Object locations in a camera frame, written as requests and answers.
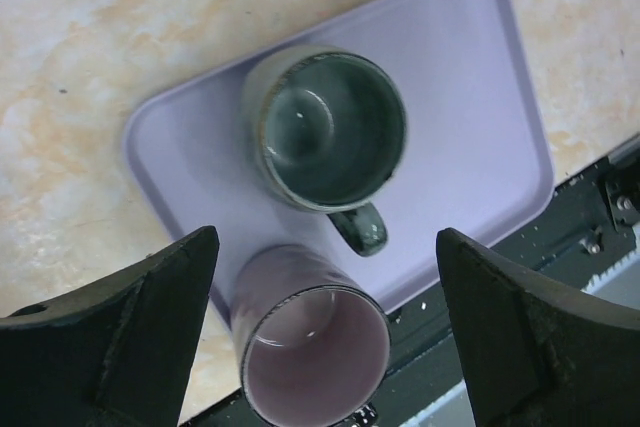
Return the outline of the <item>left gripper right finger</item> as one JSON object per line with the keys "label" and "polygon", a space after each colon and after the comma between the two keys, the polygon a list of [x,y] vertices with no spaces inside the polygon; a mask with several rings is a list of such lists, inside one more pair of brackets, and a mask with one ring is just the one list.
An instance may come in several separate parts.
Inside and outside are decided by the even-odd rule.
{"label": "left gripper right finger", "polygon": [[436,254],[477,425],[638,425],[638,310],[453,228],[438,233]]}

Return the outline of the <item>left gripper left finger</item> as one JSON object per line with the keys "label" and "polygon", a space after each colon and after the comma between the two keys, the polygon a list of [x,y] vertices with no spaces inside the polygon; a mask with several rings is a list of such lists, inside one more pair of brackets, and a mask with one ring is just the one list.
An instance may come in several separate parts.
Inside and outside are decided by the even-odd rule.
{"label": "left gripper left finger", "polygon": [[218,251],[201,227],[2,318],[2,425],[177,425]]}

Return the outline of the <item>purple glass mug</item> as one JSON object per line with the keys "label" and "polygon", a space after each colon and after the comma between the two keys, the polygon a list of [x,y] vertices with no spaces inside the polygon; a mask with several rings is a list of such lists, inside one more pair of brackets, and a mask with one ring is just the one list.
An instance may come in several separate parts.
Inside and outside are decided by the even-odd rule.
{"label": "purple glass mug", "polygon": [[300,245],[256,254],[239,273],[230,326],[241,387],[271,426],[334,426],[365,406],[390,360],[378,303]]}

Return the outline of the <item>grey green mug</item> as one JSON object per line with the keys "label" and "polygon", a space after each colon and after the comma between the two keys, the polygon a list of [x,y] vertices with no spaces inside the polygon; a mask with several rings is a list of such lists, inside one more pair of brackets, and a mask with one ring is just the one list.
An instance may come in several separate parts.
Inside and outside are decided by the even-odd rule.
{"label": "grey green mug", "polygon": [[273,197],[328,216],[361,257],[386,246],[372,199],[398,169],[408,127],[380,66],[335,46],[286,47],[250,69],[240,112],[251,165]]}

